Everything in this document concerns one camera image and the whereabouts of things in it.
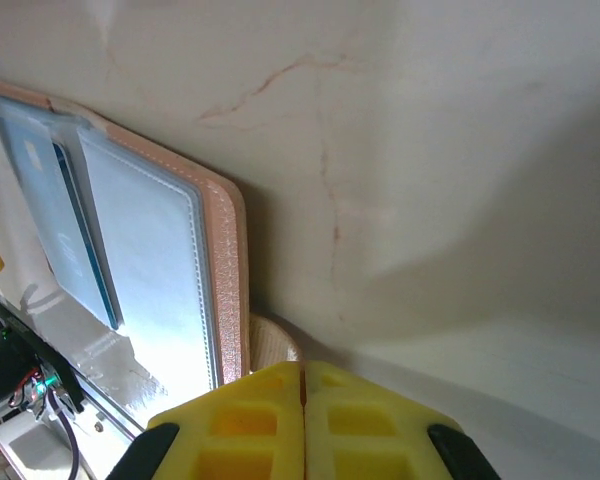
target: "white surface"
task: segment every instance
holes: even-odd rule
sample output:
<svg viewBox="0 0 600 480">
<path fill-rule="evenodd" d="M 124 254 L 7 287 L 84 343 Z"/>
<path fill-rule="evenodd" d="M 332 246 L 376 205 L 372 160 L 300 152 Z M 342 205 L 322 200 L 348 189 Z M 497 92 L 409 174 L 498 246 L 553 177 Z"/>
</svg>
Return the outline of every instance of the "white surface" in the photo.
<svg viewBox="0 0 600 480">
<path fill-rule="evenodd" d="M 0 78 L 237 179 L 254 300 L 504 478 L 600 478 L 600 1 L 0 2 Z"/>
<path fill-rule="evenodd" d="M 0 425 L 0 450 L 24 480 L 66 480 L 71 471 L 71 451 L 30 413 Z M 89 480 L 80 467 L 78 480 Z"/>
<path fill-rule="evenodd" d="M 84 407 L 84 412 L 77 415 L 72 423 L 73 432 L 80 455 L 89 466 L 95 480 L 105 480 L 131 441 L 109 420 L 100 418 L 103 415 L 91 403 L 85 402 Z M 102 426 L 101 431 L 95 429 L 96 423 Z M 53 427 L 62 435 L 63 428 L 59 420 L 54 422 Z"/>
</svg>

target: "pink leather case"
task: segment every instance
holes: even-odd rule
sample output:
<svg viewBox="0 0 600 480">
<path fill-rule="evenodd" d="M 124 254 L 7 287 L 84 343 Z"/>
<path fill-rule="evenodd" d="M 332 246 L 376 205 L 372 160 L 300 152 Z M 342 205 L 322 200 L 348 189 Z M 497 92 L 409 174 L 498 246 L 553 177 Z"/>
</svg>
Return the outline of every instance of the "pink leather case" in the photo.
<svg viewBox="0 0 600 480">
<path fill-rule="evenodd" d="M 118 145 L 197 187 L 204 205 L 213 285 L 213 309 L 223 383 L 249 372 L 249 294 L 246 215 L 242 195 L 229 180 L 120 127 L 73 102 L 0 81 L 0 95 L 51 112 L 86 118 Z"/>
</svg>

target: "wire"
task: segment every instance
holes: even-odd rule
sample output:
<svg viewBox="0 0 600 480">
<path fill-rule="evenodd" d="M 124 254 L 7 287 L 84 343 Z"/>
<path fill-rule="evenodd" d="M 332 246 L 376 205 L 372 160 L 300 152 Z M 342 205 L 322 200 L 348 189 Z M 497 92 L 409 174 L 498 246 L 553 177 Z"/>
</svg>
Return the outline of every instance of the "wire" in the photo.
<svg viewBox="0 0 600 480">
<path fill-rule="evenodd" d="M 53 392 L 53 390 L 49 389 L 47 392 L 47 397 L 49 398 L 49 405 L 58 416 L 60 423 L 67 432 L 69 444 L 71 445 L 71 472 L 69 473 L 69 478 L 67 480 L 76 480 L 76 478 L 78 478 L 78 467 L 80 466 L 80 450 L 78 449 L 76 435 L 73 433 L 73 429 L 71 428 L 71 424 L 69 423 L 67 416 L 58 406 L 58 400 L 56 399 L 56 394 Z"/>
<path fill-rule="evenodd" d="M 24 385 L 31 379 L 31 377 L 35 376 L 36 373 L 40 373 L 38 370 L 38 367 L 34 367 L 32 368 L 29 373 L 27 373 L 24 378 L 22 380 L 20 380 L 20 383 L 18 384 L 18 386 L 16 387 L 16 390 L 20 390 L 22 387 L 24 387 Z"/>
</svg>

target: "card holder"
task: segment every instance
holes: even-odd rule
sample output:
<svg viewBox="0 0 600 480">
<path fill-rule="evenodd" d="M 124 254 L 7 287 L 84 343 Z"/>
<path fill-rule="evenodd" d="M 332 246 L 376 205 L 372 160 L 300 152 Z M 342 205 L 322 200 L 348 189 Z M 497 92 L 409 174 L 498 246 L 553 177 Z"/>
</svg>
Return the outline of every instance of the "card holder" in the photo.
<svg viewBox="0 0 600 480">
<path fill-rule="evenodd" d="M 62 130 L 76 118 L 0 97 L 0 138 L 58 284 L 111 328 L 118 327 L 71 172 Z"/>
<path fill-rule="evenodd" d="M 200 392 L 215 388 L 212 289 L 199 190 L 100 132 L 79 128 L 78 135 L 136 360 L 167 389 L 183 377 L 200 385 Z"/>
<path fill-rule="evenodd" d="M 246 375 L 246 214 L 236 186 L 73 102 L 4 82 L 0 99 L 42 124 L 47 146 L 56 135 L 64 142 L 74 217 L 86 220 L 138 362 L 167 390 L 193 382 L 195 394 Z"/>
</svg>

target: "green led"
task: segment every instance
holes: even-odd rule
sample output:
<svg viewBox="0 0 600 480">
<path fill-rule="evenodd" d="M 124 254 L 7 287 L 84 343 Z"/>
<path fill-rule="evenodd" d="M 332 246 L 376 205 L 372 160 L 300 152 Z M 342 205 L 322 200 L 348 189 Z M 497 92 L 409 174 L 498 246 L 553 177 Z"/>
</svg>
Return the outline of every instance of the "green led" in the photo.
<svg viewBox="0 0 600 480">
<path fill-rule="evenodd" d="M 49 385 L 51 385 L 52 383 L 54 383 L 56 380 L 58 380 L 58 376 L 57 375 L 52 375 L 49 378 L 47 378 L 44 381 L 44 384 L 48 387 Z"/>
</svg>

